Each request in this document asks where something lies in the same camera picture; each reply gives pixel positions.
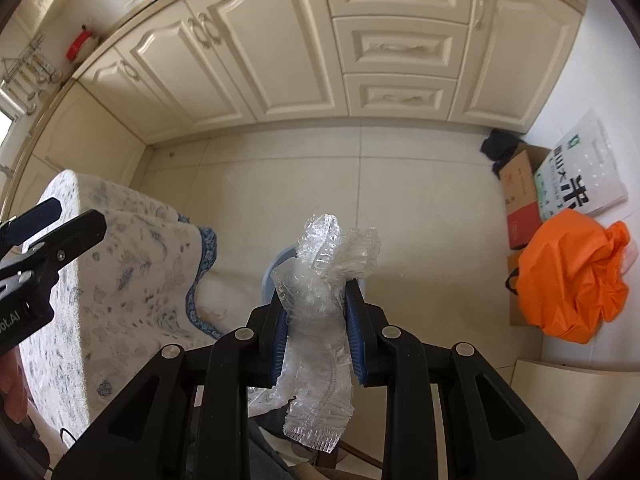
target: orange plastic bag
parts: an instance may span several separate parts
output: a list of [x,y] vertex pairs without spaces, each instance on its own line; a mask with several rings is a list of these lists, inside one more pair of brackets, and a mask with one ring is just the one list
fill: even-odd
[[605,229],[572,209],[544,222],[518,260],[516,290],[527,322],[587,343],[600,318],[612,321],[625,305],[620,265],[629,240],[624,222]]

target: finger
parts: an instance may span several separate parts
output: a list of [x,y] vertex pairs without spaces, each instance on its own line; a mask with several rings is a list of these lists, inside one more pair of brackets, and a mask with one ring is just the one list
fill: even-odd
[[0,357],[0,392],[9,393],[19,378],[18,360],[15,350],[11,350]]
[[27,414],[27,389],[22,381],[15,381],[4,399],[4,412],[16,424],[20,424]]

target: silver bolt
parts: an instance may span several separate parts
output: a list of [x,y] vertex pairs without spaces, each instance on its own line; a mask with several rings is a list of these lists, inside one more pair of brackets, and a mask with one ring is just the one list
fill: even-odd
[[18,278],[18,283],[20,284],[26,283],[31,279],[32,276],[33,276],[32,270],[25,270],[20,274],[20,277]]
[[165,359],[173,359],[180,355],[180,347],[178,345],[167,345],[161,350],[160,355]]
[[402,331],[393,325],[387,325],[382,329],[382,335],[387,339],[398,339]]
[[463,355],[464,357],[471,357],[476,353],[476,349],[473,348],[473,346],[469,343],[458,343],[456,345],[456,352],[458,352],[460,355]]
[[250,328],[244,327],[236,330],[236,339],[238,341],[248,341],[254,336],[254,331]]

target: tile floor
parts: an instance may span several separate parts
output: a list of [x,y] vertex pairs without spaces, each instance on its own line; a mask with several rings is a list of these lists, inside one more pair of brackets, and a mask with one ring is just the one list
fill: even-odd
[[[504,205],[482,139],[380,126],[235,134],[156,150],[140,191],[218,234],[206,287],[221,328],[244,325],[268,263],[326,212],[378,228],[368,302],[425,342],[473,343],[510,380],[517,358],[540,358],[542,336],[508,323]],[[356,387],[345,435],[379,459],[384,402],[383,389]]]

